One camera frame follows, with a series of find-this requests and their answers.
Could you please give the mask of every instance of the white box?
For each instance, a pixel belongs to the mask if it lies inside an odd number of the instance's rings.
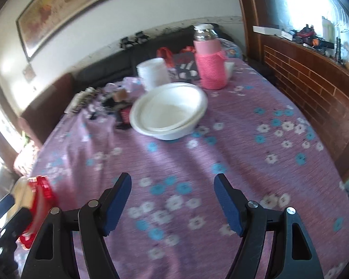
[[[290,34],[287,31],[282,30],[282,38],[293,41],[293,34]]]
[[[282,31],[280,29],[271,27],[254,26],[253,31],[257,33],[267,34],[269,36],[282,37]]]

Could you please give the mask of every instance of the framed painting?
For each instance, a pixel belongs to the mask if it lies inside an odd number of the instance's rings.
[[[17,19],[23,50],[30,60],[70,20],[102,0],[32,0]]]

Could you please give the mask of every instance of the metal bottle lid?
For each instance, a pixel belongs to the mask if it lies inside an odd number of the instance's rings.
[[[197,26],[194,26],[195,34],[194,34],[194,40],[195,41],[209,41],[214,40],[218,38],[217,33],[213,30],[212,24],[200,24]]]

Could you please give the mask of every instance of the white bowl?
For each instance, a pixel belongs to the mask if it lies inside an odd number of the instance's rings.
[[[159,140],[176,140],[194,131],[207,106],[207,96],[199,87],[171,83],[139,98],[129,120],[141,134]]]

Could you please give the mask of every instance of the white wall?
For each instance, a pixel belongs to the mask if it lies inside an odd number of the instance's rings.
[[[30,1],[8,0],[0,12],[0,84],[17,113],[73,64],[124,36],[192,18],[242,15],[239,0],[107,0],[79,16],[41,48],[31,60],[37,77],[28,84],[22,74],[28,62],[16,19]],[[244,37],[238,40],[244,43]]]

